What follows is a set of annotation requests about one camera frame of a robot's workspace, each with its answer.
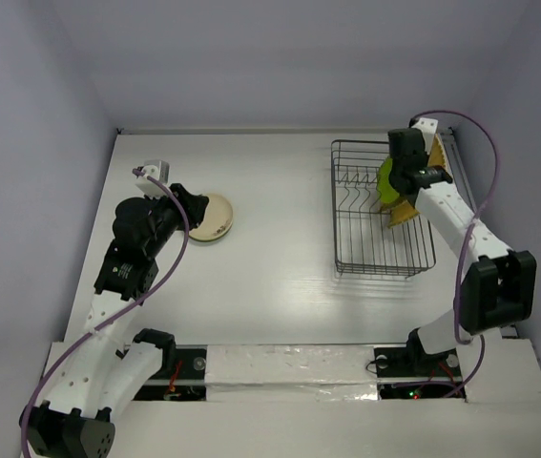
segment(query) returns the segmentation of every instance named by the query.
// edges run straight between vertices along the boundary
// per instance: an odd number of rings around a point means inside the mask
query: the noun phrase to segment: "green plate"
[[[393,203],[400,198],[400,193],[393,189],[388,181],[388,175],[393,168],[393,159],[388,157],[376,174],[376,191],[380,194],[382,203]]]

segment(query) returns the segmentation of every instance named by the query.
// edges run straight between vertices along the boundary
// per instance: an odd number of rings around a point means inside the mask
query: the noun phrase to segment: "black bracket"
[[[415,127],[389,131],[388,151],[392,160],[389,183],[412,205],[421,188],[442,181],[452,182],[452,177],[443,167],[427,166],[429,156],[425,152],[425,138]]]
[[[198,227],[209,198],[194,196],[179,183],[170,189],[185,210],[190,227]],[[94,283],[95,293],[113,291],[129,301],[149,291],[157,275],[157,254],[183,225],[183,217],[167,196],[121,201],[115,208],[114,239]]]
[[[51,410],[46,402],[31,411],[29,443],[40,456],[105,458],[115,438],[115,426],[109,417],[108,408],[98,411],[96,418],[84,418],[77,408],[66,414]]]
[[[526,320],[531,316],[536,270],[528,251],[473,263],[461,286],[461,326],[473,335]]]
[[[428,355],[423,350],[418,337],[418,329],[410,332],[406,346],[378,346],[374,348],[376,374],[379,378],[412,378],[441,375],[439,363],[446,363],[453,355],[458,361],[456,349]],[[461,376],[461,368],[457,365],[451,369],[454,377]]]
[[[158,373],[172,372],[177,359],[177,344],[173,334],[145,328],[135,335],[133,342],[136,344],[141,342],[153,344],[156,348],[162,350],[162,367]]]

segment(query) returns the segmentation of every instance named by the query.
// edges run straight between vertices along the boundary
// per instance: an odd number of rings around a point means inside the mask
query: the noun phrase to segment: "red wire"
[[[446,372],[446,374],[448,375],[448,377],[450,378],[450,381],[452,382],[452,384],[454,385],[454,387],[456,388],[457,387],[457,383],[454,381],[454,376],[452,375],[452,371],[448,368],[447,365],[445,365],[444,363],[438,363],[438,365],[440,366],[440,368]],[[461,391],[457,391],[457,394],[459,396],[461,396]]]
[[[429,385],[429,382],[431,382],[433,380],[433,377],[435,377],[435,370],[432,370],[431,371],[431,375],[429,375],[429,380],[427,380],[426,382],[424,382],[421,386],[419,386],[418,388],[415,388],[414,391],[418,391],[419,389],[423,388],[423,386],[427,386]]]
[[[175,383],[175,380],[178,377],[178,372],[181,370],[181,366],[183,365],[183,361],[179,361],[177,363],[177,367],[175,367],[175,373],[171,377],[171,381],[168,384],[168,388],[166,389],[166,394],[174,393],[175,392],[175,386],[173,385]]]

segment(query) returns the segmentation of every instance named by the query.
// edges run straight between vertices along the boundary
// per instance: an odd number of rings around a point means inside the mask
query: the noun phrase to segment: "dish rack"
[[[431,225],[421,215],[388,228],[376,176],[387,141],[335,140],[331,144],[336,269],[341,274],[411,277],[435,265]]]

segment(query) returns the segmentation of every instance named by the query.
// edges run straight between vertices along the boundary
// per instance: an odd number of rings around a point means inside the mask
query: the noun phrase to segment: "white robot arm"
[[[143,304],[158,272],[156,255],[176,230],[183,229],[184,217],[189,227],[202,223],[209,200],[173,184],[170,191],[183,216],[173,200],[147,179],[165,187],[168,164],[149,161],[135,172],[145,198],[128,198],[115,209],[114,240],[94,283],[92,306],[82,329],[83,336],[92,336],[69,357],[56,373],[56,385],[31,410],[28,440],[38,455],[104,458],[114,441],[112,421],[154,374],[174,370],[172,334],[142,329],[131,343],[125,342],[138,307],[105,327],[100,325],[133,301]]]
[[[513,251],[482,221],[473,220],[474,213],[443,168],[427,166],[437,124],[434,119],[415,119],[411,127],[388,134],[390,185],[431,222],[463,262],[460,295],[453,307],[410,333],[410,363],[421,367],[435,364],[459,340],[527,319],[536,271],[531,253]]]

